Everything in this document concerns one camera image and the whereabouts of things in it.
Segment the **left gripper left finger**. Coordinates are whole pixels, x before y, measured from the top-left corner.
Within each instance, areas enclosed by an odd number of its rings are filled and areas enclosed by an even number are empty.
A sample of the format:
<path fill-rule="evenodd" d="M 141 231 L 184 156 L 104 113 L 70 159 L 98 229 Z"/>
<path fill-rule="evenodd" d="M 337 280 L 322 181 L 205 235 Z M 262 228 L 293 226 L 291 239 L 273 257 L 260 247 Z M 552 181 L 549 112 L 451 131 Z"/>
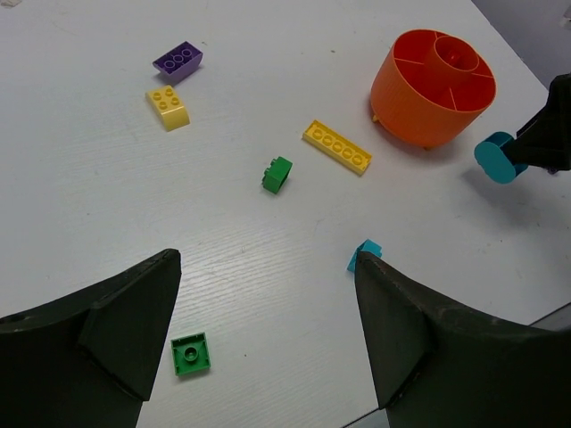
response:
<path fill-rule="evenodd" d="M 1 319 L 3 427 L 134 427 L 153 391 L 181 278 L 166 249 Z"/>

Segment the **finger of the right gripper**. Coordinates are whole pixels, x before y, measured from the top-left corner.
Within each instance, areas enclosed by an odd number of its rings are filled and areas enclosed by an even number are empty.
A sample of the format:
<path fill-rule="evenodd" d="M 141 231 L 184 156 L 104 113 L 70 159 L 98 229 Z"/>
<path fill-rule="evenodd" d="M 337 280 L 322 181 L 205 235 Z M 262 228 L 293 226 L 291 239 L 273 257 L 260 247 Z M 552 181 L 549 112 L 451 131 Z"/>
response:
<path fill-rule="evenodd" d="M 570 170 L 570 74 L 550 83 L 546 104 L 517 131 L 506 156 L 514 164 Z"/>

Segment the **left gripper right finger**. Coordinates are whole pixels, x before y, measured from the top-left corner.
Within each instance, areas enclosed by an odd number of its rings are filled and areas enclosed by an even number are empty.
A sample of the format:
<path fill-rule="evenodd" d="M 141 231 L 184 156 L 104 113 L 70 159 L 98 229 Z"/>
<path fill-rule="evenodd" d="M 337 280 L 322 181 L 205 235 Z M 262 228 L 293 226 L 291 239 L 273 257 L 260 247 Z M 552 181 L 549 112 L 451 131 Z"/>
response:
<path fill-rule="evenodd" d="M 354 282 L 392 427 L 567 427 L 570 333 L 488 315 L 361 252 Z"/>

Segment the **teal rounded lego brick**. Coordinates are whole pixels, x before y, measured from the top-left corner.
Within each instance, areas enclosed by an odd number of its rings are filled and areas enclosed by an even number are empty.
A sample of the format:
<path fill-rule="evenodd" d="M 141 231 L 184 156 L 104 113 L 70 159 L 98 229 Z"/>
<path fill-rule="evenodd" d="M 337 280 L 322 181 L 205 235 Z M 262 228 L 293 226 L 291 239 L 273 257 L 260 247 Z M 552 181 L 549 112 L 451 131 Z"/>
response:
<path fill-rule="evenodd" d="M 525 164 L 513 163 L 504 153 L 504 146 L 514 141 L 511 134 L 498 131 L 488 136 L 474 149 L 476 162 L 495 183 L 509 184 L 528 168 Z"/>

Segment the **green lego brick near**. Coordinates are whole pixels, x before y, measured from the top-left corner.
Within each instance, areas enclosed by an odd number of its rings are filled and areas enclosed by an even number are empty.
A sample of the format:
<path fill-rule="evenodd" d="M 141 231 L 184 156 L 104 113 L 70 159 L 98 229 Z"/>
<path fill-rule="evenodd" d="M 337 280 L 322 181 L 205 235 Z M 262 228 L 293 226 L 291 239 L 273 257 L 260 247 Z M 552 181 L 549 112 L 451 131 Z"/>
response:
<path fill-rule="evenodd" d="M 196 333 L 170 341 L 176 376 L 207 370 L 211 359 L 205 333 Z"/>

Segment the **green lego brick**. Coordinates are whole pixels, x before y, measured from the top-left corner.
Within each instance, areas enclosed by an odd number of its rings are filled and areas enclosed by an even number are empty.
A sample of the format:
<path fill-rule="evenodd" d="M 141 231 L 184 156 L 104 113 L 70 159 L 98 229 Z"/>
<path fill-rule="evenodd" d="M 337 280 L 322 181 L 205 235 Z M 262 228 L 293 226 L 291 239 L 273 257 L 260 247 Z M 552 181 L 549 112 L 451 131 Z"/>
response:
<path fill-rule="evenodd" d="M 287 180 L 292 166 L 293 163 L 283 157 L 273 159 L 264 170 L 261 180 L 262 187 L 273 194 L 278 194 Z"/>
<path fill-rule="evenodd" d="M 196 333 L 170 341 L 176 376 L 207 370 L 211 359 L 205 333 Z"/>

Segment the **orange divided round container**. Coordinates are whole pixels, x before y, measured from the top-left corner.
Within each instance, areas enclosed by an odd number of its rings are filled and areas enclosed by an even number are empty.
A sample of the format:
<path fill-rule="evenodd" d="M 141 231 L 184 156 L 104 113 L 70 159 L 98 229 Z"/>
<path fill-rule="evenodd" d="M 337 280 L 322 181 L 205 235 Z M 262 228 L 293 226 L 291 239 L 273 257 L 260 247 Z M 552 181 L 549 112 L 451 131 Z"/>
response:
<path fill-rule="evenodd" d="M 467 42 L 432 29 L 401 34 L 370 89 L 372 119 L 404 143 L 451 142 L 494 101 L 497 85 Z"/>

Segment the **light blue small lego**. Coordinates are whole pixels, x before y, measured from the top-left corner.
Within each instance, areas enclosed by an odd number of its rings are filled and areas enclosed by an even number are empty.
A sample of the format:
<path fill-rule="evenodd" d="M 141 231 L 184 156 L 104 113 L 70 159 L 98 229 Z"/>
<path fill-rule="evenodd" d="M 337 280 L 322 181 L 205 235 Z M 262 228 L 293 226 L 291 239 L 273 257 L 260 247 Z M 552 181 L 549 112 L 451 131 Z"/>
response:
<path fill-rule="evenodd" d="M 349 264 L 347 266 L 347 270 L 349 272 L 351 273 L 355 272 L 357 257 L 361 252 L 368 252 L 379 258 L 382 257 L 382 247 L 378 243 L 375 243 L 374 241 L 367 239 L 363 243 L 361 243 L 352 254 L 352 258 L 350 259 Z"/>

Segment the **yellow long lego plate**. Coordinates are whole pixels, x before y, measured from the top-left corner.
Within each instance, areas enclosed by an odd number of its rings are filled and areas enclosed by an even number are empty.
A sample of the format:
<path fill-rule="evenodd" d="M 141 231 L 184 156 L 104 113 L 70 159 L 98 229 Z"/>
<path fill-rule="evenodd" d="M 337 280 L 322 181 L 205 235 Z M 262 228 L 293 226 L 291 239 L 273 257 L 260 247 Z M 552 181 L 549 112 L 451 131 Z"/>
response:
<path fill-rule="evenodd" d="M 372 159 L 370 153 L 318 120 L 313 120 L 302 133 L 302 140 L 358 176 L 365 173 Z"/>

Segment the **green lego brick centre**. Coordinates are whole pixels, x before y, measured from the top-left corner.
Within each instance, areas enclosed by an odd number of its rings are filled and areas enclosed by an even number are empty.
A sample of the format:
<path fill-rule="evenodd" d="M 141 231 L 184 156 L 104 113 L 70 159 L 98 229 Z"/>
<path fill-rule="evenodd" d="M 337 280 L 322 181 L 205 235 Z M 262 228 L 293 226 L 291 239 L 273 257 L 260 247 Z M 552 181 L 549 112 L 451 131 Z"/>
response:
<path fill-rule="evenodd" d="M 264 170 L 261 180 L 262 187 L 273 194 L 278 194 L 287 180 L 292 166 L 293 163 L 283 157 L 273 159 Z"/>

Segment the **yellow square lego brick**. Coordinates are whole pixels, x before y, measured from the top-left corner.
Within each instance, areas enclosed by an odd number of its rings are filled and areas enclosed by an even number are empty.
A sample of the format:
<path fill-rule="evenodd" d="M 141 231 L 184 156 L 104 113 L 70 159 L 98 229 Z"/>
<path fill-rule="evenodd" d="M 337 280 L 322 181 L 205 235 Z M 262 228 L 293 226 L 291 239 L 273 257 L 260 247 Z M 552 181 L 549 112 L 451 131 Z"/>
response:
<path fill-rule="evenodd" d="M 151 90 L 145 94 L 145 98 L 166 131 L 170 132 L 190 124 L 186 106 L 171 85 Z"/>

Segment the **purple lego brick far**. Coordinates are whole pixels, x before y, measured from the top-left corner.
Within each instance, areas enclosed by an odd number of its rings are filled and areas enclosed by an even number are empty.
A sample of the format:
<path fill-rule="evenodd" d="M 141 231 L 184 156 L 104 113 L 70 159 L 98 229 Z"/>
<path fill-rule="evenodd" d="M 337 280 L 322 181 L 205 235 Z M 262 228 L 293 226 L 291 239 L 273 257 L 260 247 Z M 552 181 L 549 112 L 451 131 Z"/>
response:
<path fill-rule="evenodd" d="M 152 62 L 167 82 L 178 83 L 199 69 L 203 52 L 184 41 Z"/>

